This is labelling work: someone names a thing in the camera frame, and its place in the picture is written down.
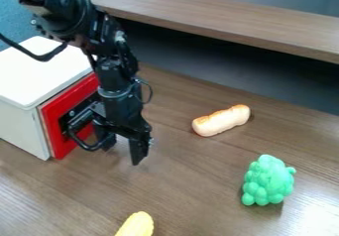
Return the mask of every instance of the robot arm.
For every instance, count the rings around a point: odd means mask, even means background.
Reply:
[[[141,115],[141,84],[136,76],[138,61],[130,51],[117,21],[98,10],[90,0],[19,0],[35,17],[32,24],[49,36],[63,41],[52,52],[35,56],[0,34],[0,40],[41,61],[50,60],[69,42],[76,42],[87,55],[99,80],[98,96],[72,119],[65,118],[65,134],[87,151],[109,149],[115,134],[129,139],[133,165],[148,154],[152,130]],[[76,133],[89,122],[94,125],[98,142],[87,145]]]

